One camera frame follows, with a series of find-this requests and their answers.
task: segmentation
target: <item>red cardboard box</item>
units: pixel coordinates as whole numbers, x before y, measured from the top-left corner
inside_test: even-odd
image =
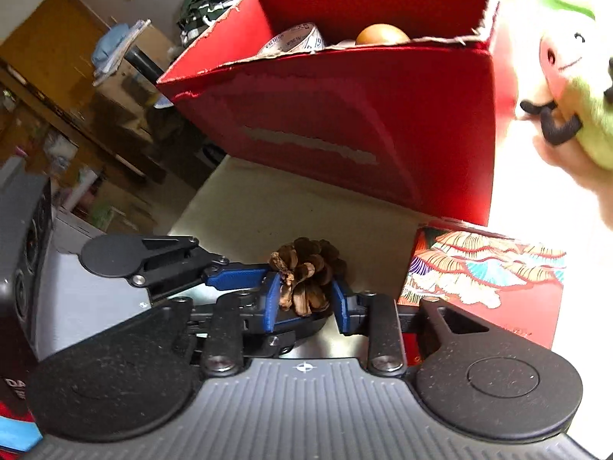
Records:
[[[436,216],[487,224],[498,131],[515,105],[500,0],[242,0],[159,89],[230,155]],[[314,22],[410,43],[254,56]]]

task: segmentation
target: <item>beige table surface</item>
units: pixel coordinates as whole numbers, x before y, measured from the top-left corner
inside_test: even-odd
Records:
[[[521,96],[542,81],[535,50],[543,23],[531,13],[529,0],[507,3]],[[613,10],[610,0],[593,3],[607,15]],[[583,401],[569,433],[606,458],[613,452],[613,232],[606,225],[613,225],[613,176],[595,168],[573,141],[552,151],[537,134],[532,122],[514,121],[497,148],[489,228],[568,252],[553,349],[583,379]],[[355,290],[398,296],[422,221],[424,216],[380,200],[226,158],[172,233],[195,235],[206,249],[245,263],[266,261],[271,251],[299,236],[326,238],[350,265]],[[205,289],[201,295],[216,292]],[[342,356],[360,344],[327,350]]]

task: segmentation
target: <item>roll of tape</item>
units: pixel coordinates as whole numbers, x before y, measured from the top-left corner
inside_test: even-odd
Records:
[[[324,40],[320,30],[312,22],[298,24],[278,34],[266,43],[257,53],[257,57],[280,53],[295,53],[323,50]]]

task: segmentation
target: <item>orange ball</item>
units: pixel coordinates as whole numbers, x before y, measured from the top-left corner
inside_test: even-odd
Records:
[[[390,24],[373,24],[356,38],[356,44],[400,44],[409,42],[409,37]]]

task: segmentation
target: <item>ribbed surface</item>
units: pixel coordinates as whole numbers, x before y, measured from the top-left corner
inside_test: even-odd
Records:
[[[239,376],[207,381],[179,419],[142,438],[89,445],[47,436],[25,458],[578,460],[594,457],[564,435],[533,445],[503,447],[464,437],[424,412],[402,381],[371,376],[355,359],[307,362],[256,359]]]

